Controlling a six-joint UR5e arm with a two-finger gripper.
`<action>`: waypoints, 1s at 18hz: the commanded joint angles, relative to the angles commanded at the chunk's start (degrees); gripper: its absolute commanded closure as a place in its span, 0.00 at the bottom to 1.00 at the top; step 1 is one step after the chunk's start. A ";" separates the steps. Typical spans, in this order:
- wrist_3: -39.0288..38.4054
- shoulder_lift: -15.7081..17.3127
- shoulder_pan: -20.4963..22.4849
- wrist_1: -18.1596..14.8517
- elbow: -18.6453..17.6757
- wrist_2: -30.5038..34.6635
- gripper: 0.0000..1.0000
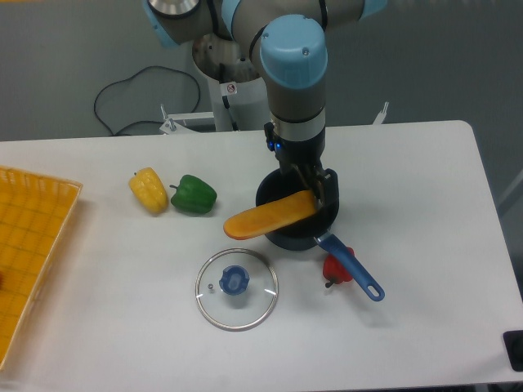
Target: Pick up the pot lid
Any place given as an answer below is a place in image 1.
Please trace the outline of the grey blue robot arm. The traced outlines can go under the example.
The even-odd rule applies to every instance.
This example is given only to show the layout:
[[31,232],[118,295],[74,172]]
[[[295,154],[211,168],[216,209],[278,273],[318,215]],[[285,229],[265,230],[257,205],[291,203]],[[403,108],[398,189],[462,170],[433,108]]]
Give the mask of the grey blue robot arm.
[[325,32],[382,11],[385,1],[145,1],[162,38],[181,44],[213,34],[234,42],[266,86],[266,144],[321,207],[338,199],[322,167],[329,55]]

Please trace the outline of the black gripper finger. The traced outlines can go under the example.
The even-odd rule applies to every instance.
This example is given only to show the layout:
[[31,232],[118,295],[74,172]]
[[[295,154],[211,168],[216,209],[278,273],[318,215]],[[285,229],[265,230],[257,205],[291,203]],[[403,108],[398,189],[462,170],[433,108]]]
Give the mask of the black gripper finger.
[[317,198],[317,191],[315,189],[315,173],[314,168],[308,164],[296,164],[292,165],[293,170],[297,173],[303,186],[310,190],[314,197]]
[[337,173],[330,168],[317,167],[315,171],[315,191],[320,208],[328,207],[339,199]]

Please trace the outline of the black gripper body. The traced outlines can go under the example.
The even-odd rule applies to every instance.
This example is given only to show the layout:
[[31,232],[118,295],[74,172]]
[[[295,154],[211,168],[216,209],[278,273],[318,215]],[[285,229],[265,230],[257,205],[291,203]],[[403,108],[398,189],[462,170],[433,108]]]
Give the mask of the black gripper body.
[[264,125],[266,145],[269,151],[275,153],[279,162],[279,171],[282,174],[294,170],[296,167],[302,172],[303,168],[314,168],[321,165],[320,157],[325,146],[325,129],[308,140],[287,140],[278,136],[275,124],[267,122]]

